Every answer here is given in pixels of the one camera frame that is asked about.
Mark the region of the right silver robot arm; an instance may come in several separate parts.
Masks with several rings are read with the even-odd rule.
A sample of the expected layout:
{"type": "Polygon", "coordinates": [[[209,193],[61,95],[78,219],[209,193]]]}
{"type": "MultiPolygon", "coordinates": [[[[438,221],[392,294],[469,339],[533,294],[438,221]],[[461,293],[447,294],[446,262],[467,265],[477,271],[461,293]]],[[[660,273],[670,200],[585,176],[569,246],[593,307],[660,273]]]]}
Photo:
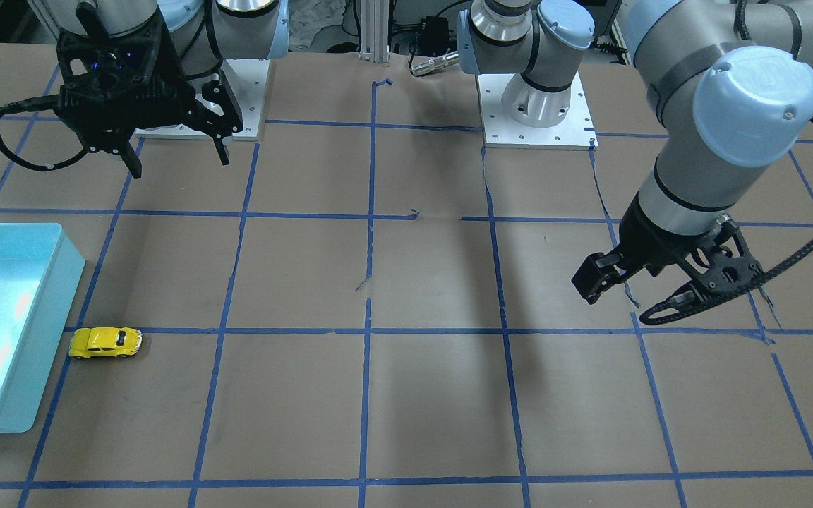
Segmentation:
{"type": "Polygon", "coordinates": [[[232,60],[274,60],[288,50],[285,1],[43,1],[57,29],[62,84],[54,95],[9,105],[52,111],[81,144],[80,153],[116,155],[133,177],[141,163],[136,130],[186,126],[212,139],[219,160],[244,130],[232,60]]]}

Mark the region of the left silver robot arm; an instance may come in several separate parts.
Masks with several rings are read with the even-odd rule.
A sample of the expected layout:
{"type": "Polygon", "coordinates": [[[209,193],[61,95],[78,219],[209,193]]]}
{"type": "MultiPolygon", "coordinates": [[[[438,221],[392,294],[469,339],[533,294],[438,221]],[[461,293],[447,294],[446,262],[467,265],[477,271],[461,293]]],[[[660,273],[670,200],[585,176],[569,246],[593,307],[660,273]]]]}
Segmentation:
{"type": "Polygon", "coordinates": [[[618,18],[668,133],[620,223],[620,241],[573,276],[588,303],[640,270],[690,276],[668,303],[713,303],[774,279],[725,218],[813,118],[813,1],[629,1],[618,18]]]}

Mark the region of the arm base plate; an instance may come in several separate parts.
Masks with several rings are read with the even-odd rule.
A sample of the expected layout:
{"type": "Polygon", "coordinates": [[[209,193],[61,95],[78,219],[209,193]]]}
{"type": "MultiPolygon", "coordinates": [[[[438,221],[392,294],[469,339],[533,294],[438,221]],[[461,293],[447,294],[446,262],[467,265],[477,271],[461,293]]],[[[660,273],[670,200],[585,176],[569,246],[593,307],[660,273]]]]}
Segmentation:
{"type": "MultiPolygon", "coordinates": [[[[233,133],[234,141],[258,142],[261,138],[272,64],[271,60],[226,60],[222,64],[228,88],[236,99],[243,123],[243,128],[233,133]]],[[[210,140],[208,135],[183,125],[138,129],[135,135],[162,140],[210,140]]]]}
{"type": "Polygon", "coordinates": [[[533,89],[519,74],[476,77],[483,119],[484,147],[589,150],[597,148],[596,129],[580,75],[568,89],[533,89]]]}

